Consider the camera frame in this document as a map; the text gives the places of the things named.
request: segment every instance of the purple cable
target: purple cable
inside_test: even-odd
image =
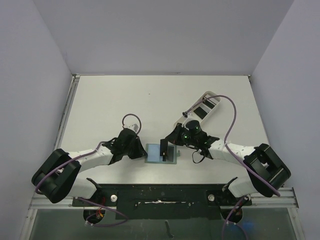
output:
[[[224,220],[224,223],[223,223],[223,226],[222,226],[222,231],[221,231],[221,239],[224,240],[224,237],[225,237],[225,228],[226,228],[226,225],[227,225],[227,222],[230,218],[230,216],[232,215],[232,213],[234,212],[234,210],[236,210],[236,208],[240,205],[240,203],[242,203],[242,201],[245,199],[245,196],[241,197],[240,200],[234,205],[234,207],[232,208],[232,210],[229,212],[228,216],[225,218]],[[240,225],[237,225],[244,233],[245,235],[245,239],[249,239],[248,238],[248,235],[246,233],[246,231],[240,226]]]
[[[101,146],[101,144],[104,144],[104,143],[107,143],[107,142],[106,142],[106,141],[101,141],[101,142],[99,142],[98,146],[97,146],[93,151],[88,152],[88,153],[86,153],[86,154],[82,154],[82,155],[76,156],[76,157],[74,157],[74,158],[72,158],[72,159],[64,162],[63,164],[57,166],[55,169],[53,169],[51,172],[49,172],[47,175],[45,175],[44,178],[42,178],[42,179],[40,180],[40,182],[36,185],[34,191],[35,191],[37,194],[42,194],[42,193],[39,191],[39,188],[40,188],[41,185],[45,182],[45,180],[47,180],[48,177],[50,177],[50,176],[51,176],[52,174],[54,174],[56,171],[58,171],[59,169],[62,169],[64,166],[68,165],[69,163],[71,163],[71,162],[73,162],[73,161],[76,161],[76,160],[78,160],[78,159],[80,159],[80,158],[87,157],[87,156],[89,156],[89,155],[91,155],[91,154],[94,154],[94,153],[98,150],[98,148]]]
[[[139,125],[140,125],[139,130],[136,132],[136,134],[138,135],[138,134],[140,133],[140,131],[141,131],[142,123],[141,123],[140,118],[139,118],[137,115],[135,115],[135,114],[133,114],[133,113],[128,113],[128,114],[124,115],[124,117],[122,118],[122,127],[124,127],[124,125],[125,125],[125,118],[128,117],[128,116],[134,116],[134,117],[136,117],[136,119],[138,119]]]
[[[97,206],[97,207],[100,207],[100,208],[109,210],[109,211],[114,212],[114,213],[116,213],[116,214],[119,214],[119,215],[121,215],[121,216],[123,216],[123,217],[125,218],[125,220],[123,220],[123,221],[116,222],[116,223],[111,223],[111,224],[92,224],[93,227],[99,227],[99,228],[114,227],[114,226],[117,226],[117,225],[120,225],[120,224],[124,224],[124,223],[127,222],[128,219],[129,219],[129,218],[128,218],[126,215],[124,215],[122,212],[119,212],[119,211],[117,211],[117,210],[114,210],[114,209],[112,209],[112,208],[110,208],[110,207],[103,206],[103,205],[101,205],[101,204],[95,203],[95,202],[93,202],[93,201],[89,201],[89,200],[84,199],[84,198],[82,198],[82,197],[78,197],[78,199],[81,200],[81,201],[83,201],[83,202],[86,202],[86,203],[88,203],[88,204],[91,204],[91,205],[94,205],[94,206]],[[85,219],[85,221],[89,221],[89,219],[90,219],[92,216],[94,216],[94,215],[96,215],[96,213],[89,215],[89,216]]]
[[[198,106],[199,104],[203,103],[204,101],[208,100],[208,99],[213,99],[213,98],[225,98],[225,99],[228,99],[232,106],[233,106],[233,110],[234,110],[234,117],[233,117],[233,121],[231,123],[231,126],[229,128],[229,130],[226,132],[225,134],[225,137],[224,137],[224,144],[225,144],[225,147],[226,149],[229,151],[229,153],[245,168],[247,169],[252,175],[254,175],[257,179],[259,179],[261,182],[263,182],[269,189],[271,189],[275,195],[277,195],[278,197],[280,197],[280,193],[278,192],[277,189],[275,189],[269,182],[267,182],[266,180],[264,180],[261,176],[259,176],[258,174],[256,174],[253,170],[251,170],[247,165],[244,164],[243,160],[238,157],[230,148],[229,146],[227,145],[227,138],[231,132],[231,129],[234,127],[235,125],[235,122],[236,122],[236,118],[237,118],[237,108],[236,108],[236,105],[234,103],[234,101],[228,97],[228,96],[225,96],[225,95],[215,95],[215,96],[210,96],[208,98],[205,98],[205,99],[202,99],[198,102],[196,102],[191,108],[189,108],[186,113],[189,113],[194,107]]]

